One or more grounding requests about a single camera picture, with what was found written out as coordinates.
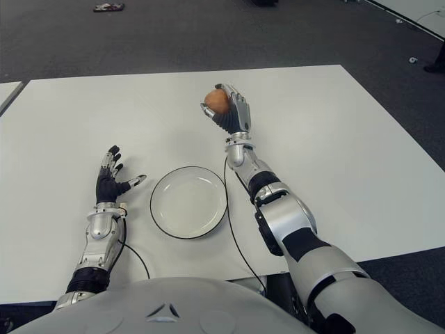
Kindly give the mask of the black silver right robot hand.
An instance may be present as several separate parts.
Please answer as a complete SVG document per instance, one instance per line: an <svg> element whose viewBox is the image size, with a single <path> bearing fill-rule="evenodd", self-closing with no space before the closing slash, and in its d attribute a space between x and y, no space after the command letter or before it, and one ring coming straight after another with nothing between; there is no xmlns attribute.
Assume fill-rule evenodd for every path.
<svg viewBox="0 0 445 334"><path fill-rule="evenodd" d="M250 131L250 106L232 85L216 84L200 107L207 117L229 134Z"/></svg>

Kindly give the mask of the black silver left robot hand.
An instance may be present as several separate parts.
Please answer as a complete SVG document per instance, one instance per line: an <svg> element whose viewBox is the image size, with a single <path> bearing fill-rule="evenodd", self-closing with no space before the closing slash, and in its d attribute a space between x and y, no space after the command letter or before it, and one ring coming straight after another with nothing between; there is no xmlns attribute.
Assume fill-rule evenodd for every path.
<svg viewBox="0 0 445 334"><path fill-rule="evenodd" d="M116 175L124 167L123 164L116 164L120 157L120 148L114 145L101 161L95 187L97 205L105 202L116 203L118 197L147 179L147 175L138 175L128 181L118 182Z"/></svg>

